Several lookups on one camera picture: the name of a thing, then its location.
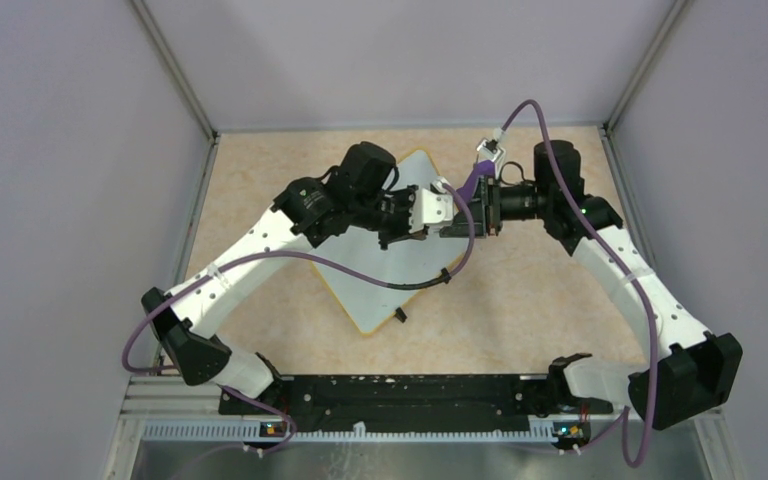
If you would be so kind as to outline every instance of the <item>white wall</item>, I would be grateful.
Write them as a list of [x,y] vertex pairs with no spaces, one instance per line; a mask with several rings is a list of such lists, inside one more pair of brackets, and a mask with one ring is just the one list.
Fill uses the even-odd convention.
[[125,1],[0,0],[0,479],[101,475],[205,153]]
[[768,478],[768,2],[695,2],[618,143],[665,281],[743,344],[728,421]]
[[148,1],[220,130],[602,122],[672,3]]

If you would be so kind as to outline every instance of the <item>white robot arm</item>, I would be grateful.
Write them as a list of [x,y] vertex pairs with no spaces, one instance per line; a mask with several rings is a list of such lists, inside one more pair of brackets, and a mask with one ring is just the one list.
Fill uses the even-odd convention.
[[[622,229],[619,215],[604,199],[584,194],[579,175],[581,157],[573,145],[552,141],[552,147],[581,212],[629,267],[656,314],[659,378],[654,427],[666,428],[725,402],[742,355],[739,343],[730,334],[714,336],[688,313],[638,254],[628,232]],[[501,148],[487,140],[478,150],[494,165],[485,165],[483,174],[473,179],[474,187],[466,192],[470,215],[456,213],[453,197],[436,183],[429,188],[384,189],[386,178],[396,172],[395,159],[384,149],[363,142],[349,149],[339,167],[329,170],[327,181],[322,181],[323,176],[291,182],[240,240],[192,278],[168,292],[152,289],[146,293],[143,306],[150,311],[193,282],[212,277],[158,315],[152,324],[185,382],[195,385],[209,381],[252,398],[260,395],[277,375],[272,366],[257,354],[222,343],[215,334],[228,314],[287,259],[253,260],[224,272],[220,267],[262,252],[307,253],[349,226],[378,232],[379,243],[386,248],[396,241],[422,240],[432,234],[487,237],[498,235],[504,221],[542,220],[547,233],[602,285],[648,360],[649,324],[641,299],[632,288],[632,278],[622,273],[571,213],[549,168],[546,146],[541,143],[535,147],[535,179],[514,186],[499,182],[504,151],[499,152]],[[418,289],[443,281],[438,278],[413,286],[385,286]],[[643,415],[648,368],[576,354],[555,360],[549,367],[549,381],[554,383],[559,403],[571,405],[576,399],[596,398],[633,406]]]

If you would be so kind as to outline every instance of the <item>purple cable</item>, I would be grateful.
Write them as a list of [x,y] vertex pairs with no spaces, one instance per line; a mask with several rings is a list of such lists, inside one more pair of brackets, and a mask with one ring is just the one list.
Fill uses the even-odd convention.
[[[275,452],[277,452],[279,450],[283,450],[284,448],[287,448],[287,445],[289,444],[290,439],[292,439],[296,435],[296,432],[299,431],[299,427],[296,425],[295,420],[293,420],[293,418],[290,417],[289,415],[287,415],[286,413],[284,413],[284,412],[282,412],[282,411],[280,411],[280,410],[278,410],[276,408],[273,408],[273,407],[271,407],[271,406],[269,406],[269,405],[267,405],[265,403],[258,402],[257,400],[255,400],[253,398],[247,397],[247,396],[243,395],[240,391],[238,391],[236,389],[233,389],[231,387],[222,387],[222,391],[224,391],[228,395],[234,396],[234,397],[238,398],[239,400],[242,400],[242,401],[248,403],[249,405],[255,406],[255,407],[257,407],[257,408],[259,408],[261,410],[265,410],[265,411],[267,411],[269,413],[272,413],[274,415],[277,415],[277,416],[281,417],[281,419],[284,421],[284,423],[287,424],[287,428],[288,428],[287,435],[280,442],[278,442],[277,444],[275,444],[275,445],[273,445],[273,446],[271,446],[271,447],[269,447],[267,449],[264,449],[263,450],[263,455],[269,455],[271,453],[275,453]],[[208,450],[206,452],[203,452],[201,455],[199,455],[196,458],[194,458],[194,459],[190,460],[189,462],[187,462],[183,467],[181,467],[177,472],[175,472],[174,475],[169,477],[169,480],[175,480],[175,479],[179,478],[181,475],[184,474],[184,472],[186,472],[187,470],[191,469],[197,463],[201,462],[205,458],[207,458],[207,457],[209,457],[209,456],[211,456],[211,455],[213,455],[215,453],[219,453],[219,452],[222,452],[222,451],[225,451],[225,450],[238,450],[238,449],[244,450],[244,451],[254,451],[254,452],[257,452],[257,449],[252,449],[252,448],[246,449],[246,447],[247,447],[247,445],[245,445],[242,442],[241,443],[226,443],[226,444],[222,444],[222,445],[218,445],[216,447],[213,447],[210,450]]]
[[496,177],[496,165],[493,164],[492,160],[484,160],[472,167],[472,172],[464,182],[464,186],[458,189],[458,195],[463,199],[471,200],[475,194],[475,187],[478,185],[478,177],[483,176]]
[[549,154],[549,164],[552,166],[552,173],[554,173],[555,179],[558,181],[558,186],[561,188],[561,192],[564,194],[564,198],[572,208],[572,211],[578,221],[581,222],[581,225],[585,230],[587,230],[587,233],[590,234],[590,236],[596,240],[596,243],[598,243],[599,246],[605,250],[608,256],[614,260],[614,262],[617,264],[617,267],[619,267],[620,271],[623,272],[623,275],[630,276],[632,279],[631,285],[634,287],[634,290],[637,292],[638,296],[640,296],[640,301],[643,304],[643,310],[646,312],[646,320],[649,324],[649,388],[646,395],[646,414],[644,415],[643,419],[643,439],[640,441],[640,448],[637,450],[637,457],[633,460],[628,453],[628,415],[630,409],[625,407],[619,417],[623,422],[623,458],[630,467],[637,468],[643,464],[643,460],[646,458],[646,453],[649,451],[649,443],[652,437],[652,425],[655,421],[655,399],[658,389],[658,331],[657,324],[655,323],[655,311],[652,309],[652,303],[649,301],[649,296],[646,295],[646,291],[643,290],[643,286],[640,285],[640,282],[637,280],[637,278],[632,275],[631,269],[628,268],[628,265],[626,265],[625,262],[623,262],[619,257],[619,255],[614,252],[611,246],[608,245],[608,242],[606,242],[605,239],[599,235],[596,229],[593,228],[593,225],[587,221],[587,218],[584,216],[584,214],[581,213],[581,209],[579,209],[578,205],[575,203],[575,199],[572,197],[572,193],[570,192],[569,187],[567,187],[566,182],[564,182],[563,175],[561,175],[561,169],[558,167],[558,160],[555,158],[555,152],[552,149],[552,142],[549,139],[549,129],[546,126],[546,118],[543,116],[543,109],[540,108],[540,105],[537,103],[537,101],[529,99],[520,103],[505,121],[504,125],[502,125],[502,131],[508,129],[511,123],[513,123],[514,118],[516,118],[519,112],[521,112],[522,109],[527,105],[534,107],[534,112],[537,114],[537,122],[540,124],[540,133],[543,135],[543,143],[546,145],[546,152]]
[[[451,278],[457,275],[458,272],[463,270],[464,266],[466,266],[467,260],[469,260],[469,257],[472,255],[472,248],[475,245],[475,226],[473,225],[472,213],[469,211],[469,206],[467,205],[463,197],[461,197],[461,195],[457,192],[457,190],[455,190],[454,187],[452,187],[451,185],[443,185],[443,188],[445,188],[446,191],[452,194],[452,198],[455,200],[455,203],[457,204],[458,208],[462,212],[464,212],[464,215],[466,216],[466,219],[467,219],[467,224],[469,225],[469,242],[467,243],[466,251],[464,252],[458,264],[455,265],[455,268],[453,268],[449,272],[449,277]],[[262,252],[262,253],[254,253],[252,255],[246,255],[245,257],[237,258],[235,260],[232,260],[226,263],[225,265],[222,265],[221,267],[219,267],[219,271],[224,273],[244,263],[253,262],[255,260],[263,260],[265,258],[281,258],[281,257],[301,258],[304,260],[310,260],[311,262],[318,263],[320,265],[325,265],[326,267],[333,268],[347,275],[351,275],[352,277],[358,278],[360,280],[363,280],[364,282],[368,282],[373,285],[377,285],[379,287],[391,288],[391,285],[393,285],[391,283],[384,282],[376,278],[372,278],[356,270],[352,270],[349,267],[340,265],[339,263],[333,262],[326,258],[318,257],[316,255],[311,255],[309,253],[294,252],[291,250],[276,250],[274,252]],[[131,336],[128,337],[128,341],[125,342],[125,348],[122,349],[122,356],[121,356],[122,368],[124,368],[125,370],[131,373],[138,373],[138,374],[158,373],[163,370],[174,369],[175,367],[173,365],[165,365],[165,366],[159,366],[159,367],[135,367],[131,365],[131,362],[128,360],[128,357],[131,354],[131,349],[134,348],[134,343],[136,343],[137,338],[139,338],[143,330],[145,330],[145,328],[151,323],[152,320],[155,319],[155,317],[157,317],[157,315],[160,314],[160,312],[171,307],[172,305],[175,304],[175,302],[185,297],[186,295],[189,295],[199,287],[203,286],[205,283],[212,280],[212,278],[213,277],[211,276],[204,276],[199,278],[195,282],[184,287],[184,289],[181,290],[180,292],[166,299],[163,303],[158,305],[157,308],[149,312],[149,314],[146,315],[146,317],[139,324],[137,324],[137,327],[134,329],[133,332],[131,332]]]

